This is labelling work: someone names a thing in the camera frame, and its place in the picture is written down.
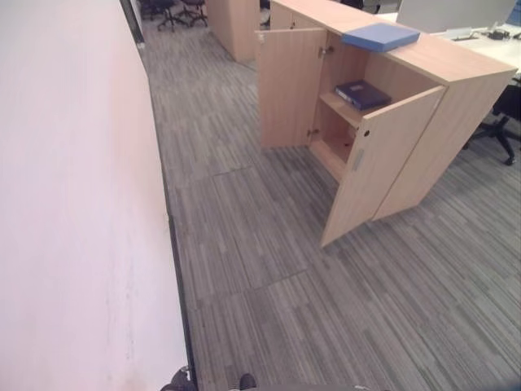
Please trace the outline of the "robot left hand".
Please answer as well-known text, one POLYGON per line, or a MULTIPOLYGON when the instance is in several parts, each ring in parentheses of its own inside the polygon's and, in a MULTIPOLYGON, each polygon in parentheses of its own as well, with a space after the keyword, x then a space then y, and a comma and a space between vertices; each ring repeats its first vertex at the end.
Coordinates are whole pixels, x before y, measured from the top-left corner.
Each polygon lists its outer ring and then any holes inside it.
POLYGON ((181 367, 160 391, 196 391, 197 387, 189 366, 181 367))

